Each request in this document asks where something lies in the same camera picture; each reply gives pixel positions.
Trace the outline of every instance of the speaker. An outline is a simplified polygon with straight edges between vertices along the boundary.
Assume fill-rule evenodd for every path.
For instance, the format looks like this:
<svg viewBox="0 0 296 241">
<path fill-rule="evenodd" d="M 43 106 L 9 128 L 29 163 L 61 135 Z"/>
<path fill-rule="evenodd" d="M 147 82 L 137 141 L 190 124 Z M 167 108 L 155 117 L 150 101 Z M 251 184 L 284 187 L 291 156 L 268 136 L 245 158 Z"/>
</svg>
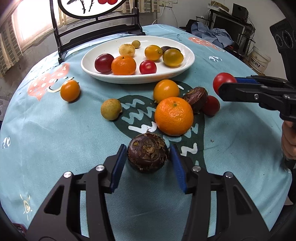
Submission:
<svg viewBox="0 0 296 241">
<path fill-rule="evenodd" d="M 249 11 L 245 7 L 234 3 L 233 8 L 232 8 L 232 16 L 239 18 L 239 19 L 243 20 L 244 22 L 247 22 L 248 16 L 249 16 Z"/>
<path fill-rule="evenodd" d="M 296 31 L 284 19 L 272 25 L 270 32 L 283 59 L 287 80 L 296 86 Z"/>
</svg>

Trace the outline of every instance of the person's hand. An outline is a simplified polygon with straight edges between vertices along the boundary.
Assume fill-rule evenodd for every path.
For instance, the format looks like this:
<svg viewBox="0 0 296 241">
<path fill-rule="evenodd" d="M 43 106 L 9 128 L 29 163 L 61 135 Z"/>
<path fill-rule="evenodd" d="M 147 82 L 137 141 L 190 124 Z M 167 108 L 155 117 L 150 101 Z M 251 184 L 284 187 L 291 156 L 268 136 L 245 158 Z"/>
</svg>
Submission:
<svg viewBox="0 0 296 241">
<path fill-rule="evenodd" d="M 288 159 L 296 160 L 296 132 L 292 128 L 293 122 L 284 121 L 281 134 L 281 148 Z"/>
</svg>

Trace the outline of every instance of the metal screw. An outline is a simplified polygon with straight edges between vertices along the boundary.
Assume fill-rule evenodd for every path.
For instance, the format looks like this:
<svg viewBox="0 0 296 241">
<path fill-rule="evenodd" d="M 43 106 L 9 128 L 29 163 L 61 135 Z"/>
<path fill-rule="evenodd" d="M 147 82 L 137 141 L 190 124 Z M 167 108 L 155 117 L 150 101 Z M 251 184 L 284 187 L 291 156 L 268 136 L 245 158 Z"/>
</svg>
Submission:
<svg viewBox="0 0 296 241">
<path fill-rule="evenodd" d="M 71 177 L 72 176 L 72 173 L 71 172 L 65 172 L 64 173 L 64 177 L 65 178 L 69 178 L 69 177 Z"/>
<path fill-rule="evenodd" d="M 232 172 L 226 172 L 226 173 L 225 173 L 225 176 L 226 176 L 227 178 L 233 178 L 233 173 L 232 173 Z"/>
<path fill-rule="evenodd" d="M 199 171 L 201 171 L 201 167 L 200 166 L 194 166 L 193 168 L 192 168 L 192 170 L 194 171 L 194 172 L 199 172 Z"/>
<path fill-rule="evenodd" d="M 101 171 L 103 171 L 105 169 L 105 167 L 103 166 L 103 165 L 98 165 L 98 166 L 96 166 L 96 170 L 98 171 L 98 172 L 101 172 Z"/>
</svg>

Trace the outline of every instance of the tablecloth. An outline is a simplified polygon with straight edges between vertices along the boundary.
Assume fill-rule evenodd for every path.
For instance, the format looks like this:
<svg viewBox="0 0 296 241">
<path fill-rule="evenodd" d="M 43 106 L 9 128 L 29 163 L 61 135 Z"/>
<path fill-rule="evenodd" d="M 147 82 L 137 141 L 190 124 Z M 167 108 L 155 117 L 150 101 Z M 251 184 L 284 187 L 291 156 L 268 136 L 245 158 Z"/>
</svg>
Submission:
<svg viewBox="0 0 296 241">
<path fill-rule="evenodd" d="M 190 69 L 173 78 L 181 95 L 196 86 L 213 91 L 220 72 L 236 77 L 255 74 L 247 65 L 217 46 L 166 25 L 145 26 L 146 35 L 161 36 L 188 46 L 195 54 Z M 82 57 L 111 35 L 70 50 L 58 64 L 57 52 L 36 64 L 24 78 L 7 109 L 0 132 L 0 200 L 9 218 L 29 226 L 48 192 L 65 171 L 88 172 L 128 145 L 139 133 L 158 133 L 167 146 L 176 144 L 184 156 L 222 175 L 232 171 L 253 199 L 269 229 L 285 202 L 292 176 L 281 166 L 279 113 L 253 103 L 220 101 L 219 113 L 195 116 L 192 128 L 181 137 L 162 135 L 154 121 L 152 100 L 156 83 L 117 85 L 94 79 L 80 67 Z M 79 82 L 78 101 L 67 103 L 59 92 L 67 79 Z M 117 98 L 123 114 L 116 121 L 100 114 L 103 101 Z M 191 195 L 179 189 L 172 164 L 167 161 L 154 174 L 144 175 L 125 165 L 118 189 L 106 195 L 115 239 L 181 240 Z M 212 192 L 209 236 L 215 233 L 216 203 Z M 81 227 L 87 235 L 85 194 L 81 199 Z"/>
</svg>

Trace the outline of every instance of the painted red fruit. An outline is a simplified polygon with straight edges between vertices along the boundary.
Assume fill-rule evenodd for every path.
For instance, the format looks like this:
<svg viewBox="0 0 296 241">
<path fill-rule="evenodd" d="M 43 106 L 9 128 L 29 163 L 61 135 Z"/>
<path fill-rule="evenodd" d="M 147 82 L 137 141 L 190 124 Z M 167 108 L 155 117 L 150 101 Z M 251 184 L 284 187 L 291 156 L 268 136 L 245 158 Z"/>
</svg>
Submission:
<svg viewBox="0 0 296 241">
<path fill-rule="evenodd" d="M 207 101 L 202 108 L 202 112 L 209 117 L 213 117 L 219 110 L 220 103 L 218 99 L 214 96 L 208 95 Z"/>
<path fill-rule="evenodd" d="M 111 54 L 101 54 L 99 57 L 97 57 L 94 67 L 101 73 L 111 71 L 111 64 L 113 60 L 114 57 Z"/>
<path fill-rule="evenodd" d="M 99 2 L 100 4 L 105 4 L 105 3 L 107 3 L 107 0 L 98 0 L 98 2 Z"/>
<path fill-rule="evenodd" d="M 237 83 L 237 80 L 229 73 L 219 73 L 214 78 L 213 88 L 216 94 L 219 94 L 219 88 L 224 83 Z"/>
<path fill-rule="evenodd" d="M 113 5 L 118 2 L 118 0 L 107 0 L 110 5 Z"/>
<path fill-rule="evenodd" d="M 156 70 L 156 64 L 151 60 L 144 60 L 140 64 L 141 74 L 155 74 Z"/>
</svg>

